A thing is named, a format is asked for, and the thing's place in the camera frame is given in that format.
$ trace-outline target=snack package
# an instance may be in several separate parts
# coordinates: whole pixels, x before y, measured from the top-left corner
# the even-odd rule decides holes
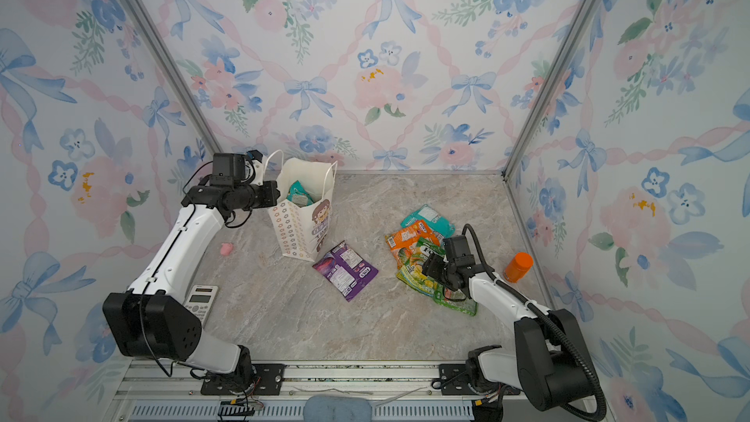
[[[442,253],[442,256],[445,256],[445,252],[426,238],[417,239],[413,245],[413,250],[410,247],[409,251],[409,258],[401,265],[401,268],[396,273],[396,277],[414,290],[429,297],[434,297],[438,283],[421,272],[422,265],[430,256],[430,253]]]
[[[295,181],[289,187],[289,195],[286,196],[286,200],[297,204],[299,207],[307,207],[314,203],[313,198],[305,191],[299,181]]]
[[[356,297],[378,273],[378,269],[349,248],[346,241],[328,251],[313,267],[338,288],[346,301]]]
[[[443,241],[444,238],[450,238],[453,236],[453,232],[456,230],[456,227],[451,222],[427,204],[407,215],[407,218],[401,222],[401,227],[408,227],[417,220],[424,220],[440,241]]]
[[[437,284],[432,299],[435,300],[436,304],[455,309],[469,316],[476,315],[476,302],[467,298],[461,290],[451,291]]]
[[[421,273],[421,266],[431,248],[439,248],[439,240],[424,220],[417,220],[405,229],[386,235],[386,242],[396,258],[396,277],[418,292],[432,297],[436,283]]]

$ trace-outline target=blue cushion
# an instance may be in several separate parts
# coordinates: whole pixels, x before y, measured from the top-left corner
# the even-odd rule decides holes
[[[313,396],[305,403],[305,422],[370,422],[373,410],[367,399]]]

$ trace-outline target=white paper bag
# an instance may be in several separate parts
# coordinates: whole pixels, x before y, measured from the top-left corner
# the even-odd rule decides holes
[[[271,157],[278,153],[281,150],[267,158],[266,166]],[[281,162],[281,173],[276,178],[281,197],[276,207],[268,209],[281,254],[289,258],[315,261],[331,223],[331,198],[338,162],[305,162],[290,158],[285,163],[284,153],[281,153]],[[299,207],[286,200],[289,187],[295,181],[299,181],[313,198],[312,205]]]

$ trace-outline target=purple snack package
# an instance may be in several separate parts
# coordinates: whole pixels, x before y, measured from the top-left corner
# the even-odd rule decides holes
[[[346,241],[328,251],[313,267],[338,288],[346,301],[356,297],[378,273],[378,269],[349,248]]]

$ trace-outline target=orange bottle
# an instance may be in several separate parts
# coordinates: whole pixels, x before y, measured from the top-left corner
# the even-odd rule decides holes
[[[527,252],[520,252],[510,261],[508,267],[502,273],[505,280],[511,283],[516,283],[523,276],[529,272],[529,269],[534,265],[534,260],[531,255]]]

